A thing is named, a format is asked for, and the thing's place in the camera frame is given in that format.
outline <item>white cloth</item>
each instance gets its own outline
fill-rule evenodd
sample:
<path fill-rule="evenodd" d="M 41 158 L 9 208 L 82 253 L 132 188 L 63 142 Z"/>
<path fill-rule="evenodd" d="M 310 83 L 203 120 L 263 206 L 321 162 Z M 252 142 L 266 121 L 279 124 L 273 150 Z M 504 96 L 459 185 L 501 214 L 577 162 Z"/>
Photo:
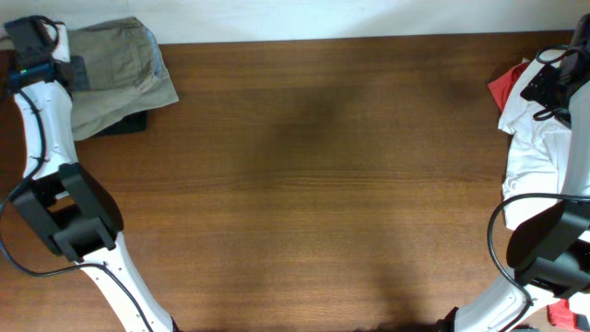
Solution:
<path fill-rule="evenodd" d="M 562 51 L 547 51 L 542 56 L 552 59 L 561 54 Z M 558 193 L 563 187 L 571 130 L 553 118 L 535 121 L 533 114 L 542 111 L 543 106 L 520 96 L 542 67 L 538 61 L 531 62 L 514 84 L 498 122 L 499 129 L 513 135 L 502 185 L 504 199 L 526 193 Z M 514 230 L 554 204 L 555 200 L 545 198 L 516 201 L 504 210 L 506 227 Z"/>

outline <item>red cloth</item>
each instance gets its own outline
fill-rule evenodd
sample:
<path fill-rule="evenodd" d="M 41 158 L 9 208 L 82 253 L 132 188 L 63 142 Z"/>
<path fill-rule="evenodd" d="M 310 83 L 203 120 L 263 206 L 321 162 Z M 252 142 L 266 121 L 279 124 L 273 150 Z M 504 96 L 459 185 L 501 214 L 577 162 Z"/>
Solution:
<path fill-rule="evenodd" d="M 559 328 L 568 331 L 579 331 L 575 328 L 575 314 L 570 311 L 570 304 L 567 300 L 561 300 L 548 307 L 549 322 Z"/>
<path fill-rule="evenodd" d="M 498 107 L 500 107 L 500 113 L 504 112 L 504 107 L 508 101 L 508 96 L 510 96 L 510 91 L 513 90 L 514 83 L 516 83 L 528 65 L 528 62 L 516 65 L 510 68 L 506 74 L 488 84 L 491 96 L 496 101 Z"/>

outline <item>wire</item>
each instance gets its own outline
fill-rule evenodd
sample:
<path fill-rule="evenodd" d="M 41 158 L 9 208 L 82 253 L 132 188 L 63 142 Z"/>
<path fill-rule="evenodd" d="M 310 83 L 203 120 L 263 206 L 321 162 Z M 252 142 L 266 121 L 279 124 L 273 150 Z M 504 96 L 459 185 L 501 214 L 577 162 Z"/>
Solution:
<path fill-rule="evenodd" d="M 574 196 L 574 195 L 565 195 L 565 194 L 549 194 L 549 193 L 530 193 L 530 194 L 521 194 L 514 197 L 510 197 L 505 201 L 501 202 L 496 209 L 491 213 L 490 222 L 488 223 L 488 250 L 490 251 L 491 260 L 494 262 L 494 265 L 500 271 L 500 274 L 508 280 L 511 284 L 513 284 L 520 292 L 522 292 L 525 296 L 526 302 L 525 307 L 523 310 L 513 319 L 505 328 L 501 330 L 501 332 L 510 331 L 514 326 L 516 326 L 520 320 L 525 316 L 528 309 L 534 304 L 534 300 L 528 290 L 525 289 L 522 285 L 520 285 L 502 266 L 500 260 L 498 260 L 498 256 L 496 255 L 496 251 L 494 250 L 494 243 L 493 243 L 493 232 L 494 232 L 494 224 L 496 223 L 496 219 L 498 215 L 506 208 L 506 206 L 510 205 L 511 203 L 526 199 L 526 198 L 552 198 L 552 199 L 562 199 L 562 200 L 569 200 L 575 202 L 590 202 L 590 196 Z"/>
<path fill-rule="evenodd" d="M 565 52 L 563 52 L 560 56 L 558 56 L 554 59 L 543 60 L 541 58 L 541 55 L 545 51 L 549 51 L 549 50 L 558 50 L 558 51 L 565 51 Z M 590 53 L 583 46 L 570 46 L 570 45 L 551 45 L 551 46 L 543 47 L 535 55 L 535 60 L 537 60 L 542 65 L 553 65 L 553 64 L 565 59 L 567 56 L 570 56 L 574 53 L 579 53 L 579 54 L 585 56 L 586 59 L 590 60 Z"/>
<path fill-rule="evenodd" d="M 39 158 L 35 158 L 37 160 L 37 165 L 35 166 L 35 168 L 29 174 L 27 174 L 27 176 L 25 176 L 25 178 L 23 178 L 23 180 L 3 199 L 2 203 L 0 203 L 0 217 L 2 216 L 2 213 L 4 212 L 7 203 L 12 198 L 14 198 L 18 194 L 20 194 L 20 192 L 22 192 L 22 190 L 25 190 L 29 187 L 30 181 L 32 180 L 33 176 L 41 169 L 43 163 L 45 162 L 45 157 L 46 157 L 46 152 L 47 152 L 46 151 L 47 148 L 46 148 L 46 141 L 45 141 L 45 132 L 44 132 L 43 125 L 41 122 L 41 117 L 39 116 L 40 110 L 35 106 L 35 104 L 32 102 L 32 100 L 29 98 L 29 96 L 27 96 L 27 94 L 24 93 L 22 90 L 19 90 L 17 93 L 20 94 L 20 96 L 29 104 L 30 109 L 32 110 L 33 114 L 35 115 L 35 119 L 37 120 L 37 126 L 39 127 L 39 135 L 41 138 L 41 156 Z M 78 271 L 80 269 L 87 268 L 87 267 L 97 268 L 97 269 L 101 270 L 107 276 L 109 276 L 109 278 L 111 278 L 112 281 L 115 284 L 117 284 L 117 286 L 119 286 L 121 291 L 123 291 L 123 293 L 129 298 L 131 303 L 134 305 L 134 307 L 139 312 L 141 319 L 143 320 L 144 324 L 146 325 L 147 331 L 154 332 L 153 329 L 151 328 L 151 325 L 148 322 L 148 319 L 146 318 L 146 315 L 144 314 L 143 310 L 141 309 L 141 306 L 137 302 L 136 298 L 129 291 L 129 289 L 127 289 L 125 287 L 125 285 L 106 266 L 100 265 L 100 264 L 94 264 L 94 263 L 84 263 L 84 264 L 75 265 L 75 266 L 71 266 L 71 267 L 59 268 L 59 269 L 56 269 L 53 271 L 47 271 L 47 272 L 32 271 L 32 270 L 22 266 L 8 252 L 8 249 L 6 248 L 6 244 L 2 240 L 2 236 L 0 236 L 0 252 L 2 252 L 2 254 L 6 258 L 8 263 L 10 263 L 10 265 L 12 265 L 17 270 L 24 272 L 32 277 L 58 276 L 58 275 L 61 275 L 61 274 L 67 273 L 67 272 Z"/>

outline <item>brown wooden tabletop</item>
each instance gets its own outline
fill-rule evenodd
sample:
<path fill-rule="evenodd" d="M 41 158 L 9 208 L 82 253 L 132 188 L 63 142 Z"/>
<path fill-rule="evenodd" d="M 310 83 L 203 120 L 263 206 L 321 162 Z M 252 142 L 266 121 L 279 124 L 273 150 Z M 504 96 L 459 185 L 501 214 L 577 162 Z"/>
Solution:
<path fill-rule="evenodd" d="M 162 45 L 180 102 L 77 153 L 185 332 L 433 323 L 499 276 L 485 235 L 507 139 L 486 85 L 570 36 Z M 5 193 L 25 159 L 11 102 L 0 154 Z M 66 264 L 14 209 L 1 229 L 22 264 Z M 33 279 L 0 259 L 0 303 L 2 331 L 123 331 L 81 272 Z M 529 321 L 550 330 L 546 315 Z"/>

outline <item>white background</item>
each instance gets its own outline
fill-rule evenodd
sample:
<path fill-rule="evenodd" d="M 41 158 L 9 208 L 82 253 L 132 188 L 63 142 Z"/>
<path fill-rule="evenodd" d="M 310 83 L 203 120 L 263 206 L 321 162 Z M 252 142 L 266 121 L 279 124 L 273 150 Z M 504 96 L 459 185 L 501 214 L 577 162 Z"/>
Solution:
<path fill-rule="evenodd" d="M 588 0 L 0 0 L 0 19 L 138 17 L 160 43 L 573 29 Z"/>

